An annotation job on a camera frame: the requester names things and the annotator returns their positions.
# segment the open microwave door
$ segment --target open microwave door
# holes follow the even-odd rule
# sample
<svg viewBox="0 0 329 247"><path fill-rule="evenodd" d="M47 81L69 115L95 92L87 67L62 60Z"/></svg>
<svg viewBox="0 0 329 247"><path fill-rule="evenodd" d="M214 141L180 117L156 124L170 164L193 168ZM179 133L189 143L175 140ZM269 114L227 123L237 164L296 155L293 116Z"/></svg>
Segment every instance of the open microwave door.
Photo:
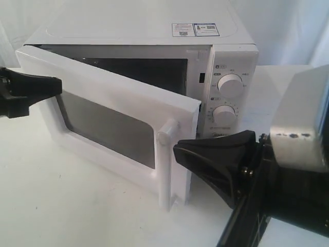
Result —
<svg viewBox="0 0 329 247"><path fill-rule="evenodd" d="M56 141L159 193L162 207L169 209L173 197L187 200L191 173L176 163L172 147L180 139L195 138L200 101L34 46L24 46L16 53L27 74L58 77L63 82L63 94L40 105ZM74 103L80 109L71 107ZM114 114L107 115L107 110ZM85 133L86 125L94 130ZM138 157L149 133L153 168ZM106 135L123 143L122 152L103 140ZM128 149L135 154L126 154Z"/></svg>

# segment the microwave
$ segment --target microwave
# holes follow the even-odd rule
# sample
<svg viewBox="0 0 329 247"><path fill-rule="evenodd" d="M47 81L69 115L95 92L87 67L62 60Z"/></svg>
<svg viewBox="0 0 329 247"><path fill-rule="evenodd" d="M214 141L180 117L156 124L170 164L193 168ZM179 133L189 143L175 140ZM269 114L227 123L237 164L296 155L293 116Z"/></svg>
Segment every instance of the microwave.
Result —
<svg viewBox="0 0 329 247"><path fill-rule="evenodd" d="M69 0L16 55L63 82L41 104L52 138L169 209L191 182L173 145L237 131L258 50L226 0Z"/></svg>

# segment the power knob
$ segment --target power knob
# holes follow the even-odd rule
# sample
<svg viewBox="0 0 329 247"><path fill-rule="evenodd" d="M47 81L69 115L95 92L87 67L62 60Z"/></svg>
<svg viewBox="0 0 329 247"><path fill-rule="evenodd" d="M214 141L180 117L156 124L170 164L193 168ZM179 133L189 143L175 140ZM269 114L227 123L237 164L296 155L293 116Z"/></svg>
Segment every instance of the power knob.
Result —
<svg viewBox="0 0 329 247"><path fill-rule="evenodd" d="M225 98L235 98L243 92L243 84L240 76L228 74L220 78L217 88Z"/></svg>
<svg viewBox="0 0 329 247"><path fill-rule="evenodd" d="M215 123L220 127L227 127L234 123L235 112L234 109L228 105L222 105L217 107L213 112L212 116Z"/></svg>

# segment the microwave door window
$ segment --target microwave door window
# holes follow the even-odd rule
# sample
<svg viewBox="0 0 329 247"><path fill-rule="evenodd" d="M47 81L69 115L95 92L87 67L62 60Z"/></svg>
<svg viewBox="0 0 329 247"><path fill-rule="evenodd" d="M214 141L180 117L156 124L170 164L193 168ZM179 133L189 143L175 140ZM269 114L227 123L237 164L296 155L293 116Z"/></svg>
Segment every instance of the microwave door window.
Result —
<svg viewBox="0 0 329 247"><path fill-rule="evenodd" d="M70 131L155 168L150 125L68 92L57 96L57 102Z"/></svg>
<svg viewBox="0 0 329 247"><path fill-rule="evenodd" d="M75 60L186 96L187 59L75 58Z"/></svg>

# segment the warning label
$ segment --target warning label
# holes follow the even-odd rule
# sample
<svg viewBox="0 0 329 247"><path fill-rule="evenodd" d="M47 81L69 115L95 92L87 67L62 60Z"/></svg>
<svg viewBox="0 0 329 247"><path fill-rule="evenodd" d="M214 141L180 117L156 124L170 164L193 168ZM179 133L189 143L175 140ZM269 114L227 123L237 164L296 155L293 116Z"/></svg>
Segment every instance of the warning label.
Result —
<svg viewBox="0 0 329 247"><path fill-rule="evenodd" d="M192 23L173 23L173 37L195 37Z"/></svg>
<svg viewBox="0 0 329 247"><path fill-rule="evenodd" d="M197 37L219 36L215 23L193 23L195 35Z"/></svg>

